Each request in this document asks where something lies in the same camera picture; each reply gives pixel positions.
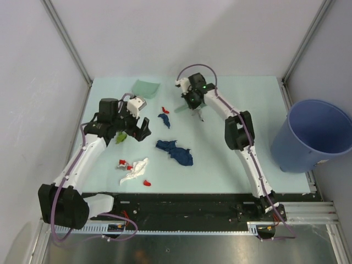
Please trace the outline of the small green hand brush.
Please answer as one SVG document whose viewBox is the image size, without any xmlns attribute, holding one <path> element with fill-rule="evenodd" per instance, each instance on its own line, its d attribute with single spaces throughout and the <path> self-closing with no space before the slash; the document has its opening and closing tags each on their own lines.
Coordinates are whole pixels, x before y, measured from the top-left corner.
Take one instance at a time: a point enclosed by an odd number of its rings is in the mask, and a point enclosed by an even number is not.
<svg viewBox="0 0 352 264">
<path fill-rule="evenodd" d="M 200 104 L 197 108 L 195 109 L 191 109 L 189 108 L 189 106 L 187 104 L 184 104 L 182 106 L 179 106 L 178 108 L 176 108 L 174 110 L 174 113 L 180 113 L 182 111 L 190 111 L 192 114 L 195 114 L 195 113 L 201 113 L 202 109 L 206 107 L 206 104 L 202 103 Z"/>
</svg>

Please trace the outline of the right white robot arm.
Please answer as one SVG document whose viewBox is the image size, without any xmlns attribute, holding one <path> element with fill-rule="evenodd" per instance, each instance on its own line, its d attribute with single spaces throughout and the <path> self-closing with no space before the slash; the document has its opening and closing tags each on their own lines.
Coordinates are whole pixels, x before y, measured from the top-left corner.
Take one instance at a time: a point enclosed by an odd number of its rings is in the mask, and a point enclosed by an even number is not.
<svg viewBox="0 0 352 264">
<path fill-rule="evenodd" d="M 219 92 L 213 83 L 207 83 L 202 74 L 196 73 L 187 78 L 177 78 L 176 87 L 181 89 L 181 97 L 192 110 L 201 105 L 211 107 L 224 120 L 224 139 L 230 150 L 239 157 L 257 200 L 254 215 L 261 221 L 268 220 L 277 211 L 279 202 L 275 192 L 259 163 L 255 149 L 255 134 L 251 114 L 239 111 Z"/>
</svg>

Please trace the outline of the blue plastic waste bin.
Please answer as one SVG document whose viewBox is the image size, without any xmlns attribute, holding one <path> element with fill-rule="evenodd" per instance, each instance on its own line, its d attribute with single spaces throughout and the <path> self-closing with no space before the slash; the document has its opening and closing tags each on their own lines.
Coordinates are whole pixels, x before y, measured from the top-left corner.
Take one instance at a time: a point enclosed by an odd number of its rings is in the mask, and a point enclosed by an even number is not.
<svg viewBox="0 0 352 264">
<path fill-rule="evenodd" d="M 351 117 L 321 100 L 303 100 L 289 110 L 271 145 L 278 167 L 305 173 L 351 151 Z"/>
</svg>

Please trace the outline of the small red scrap top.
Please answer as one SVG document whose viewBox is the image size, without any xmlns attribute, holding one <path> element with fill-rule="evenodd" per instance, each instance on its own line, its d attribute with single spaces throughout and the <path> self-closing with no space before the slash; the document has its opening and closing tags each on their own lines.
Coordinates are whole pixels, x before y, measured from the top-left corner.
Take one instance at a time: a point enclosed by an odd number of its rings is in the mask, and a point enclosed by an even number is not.
<svg viewBox="0 0 352 264">
<path fill-rule="evenodd" d="M 170 114 L 170 112 L 169 112 L 168 110 L 166 110 L 164 107 L 162 107 L 162 111 L 163 111 L 163 113 L 165 113 L 165 114 Z"/>
</svg>

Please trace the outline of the small dark blue paper scrap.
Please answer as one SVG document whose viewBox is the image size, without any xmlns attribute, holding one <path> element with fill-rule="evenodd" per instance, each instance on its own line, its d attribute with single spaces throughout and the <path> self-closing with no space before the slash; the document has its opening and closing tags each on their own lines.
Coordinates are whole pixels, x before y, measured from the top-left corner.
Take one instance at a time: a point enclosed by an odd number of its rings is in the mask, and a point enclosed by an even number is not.
<svg viewBox="0 0 352 264">
<path fill-rule="evenodd" d="M 169 129 L 171 127 L 168 116 L 165 113 L 161 113 L 158 115 L 159 118 L 163 120 L 164 125 Z"/>
</svg>

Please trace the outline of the green plastic dustpan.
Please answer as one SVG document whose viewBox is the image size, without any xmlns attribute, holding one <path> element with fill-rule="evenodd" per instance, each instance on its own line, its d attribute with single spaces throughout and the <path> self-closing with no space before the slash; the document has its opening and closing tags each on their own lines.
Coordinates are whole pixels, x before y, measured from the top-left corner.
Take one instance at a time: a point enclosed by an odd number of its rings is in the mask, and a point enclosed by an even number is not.
<svg viewBox="0 0 352 264">
<path fill-rule="evenodd" d="M 131 91 L 136 96 L 141 96 L 144 99 L 150 100 L 155 98 L 159 87 L 160 83 L 137 80 L 133 84 Z"/>
</svg>

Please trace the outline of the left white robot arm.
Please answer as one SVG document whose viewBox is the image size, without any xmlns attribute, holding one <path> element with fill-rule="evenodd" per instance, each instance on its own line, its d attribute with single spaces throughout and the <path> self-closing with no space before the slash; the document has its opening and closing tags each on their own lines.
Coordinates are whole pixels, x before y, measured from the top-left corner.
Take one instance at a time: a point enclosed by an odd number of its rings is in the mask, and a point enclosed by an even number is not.
<svg viewBox="0 0 352 264">
<path fill-rule="evenodd" d="M 76 153 L 52 184 L 43 184 L 38 198 L 43 220 L 51 227 L 81 229 L 86 222 L 100 214 L 117 219 L 122 212 L 120 204 L 107 194 L 84 198 L 84 182 L 100 154 L 119 132 L 125 132 L 137 141 L 151 135 L 149 119 L 138 126 L 140 111 L 147 105 L 144 98 L 133 96 L 128 101 L 103 98 L 98 112 L 81 127 L 82 143 Z"/>
</svg>

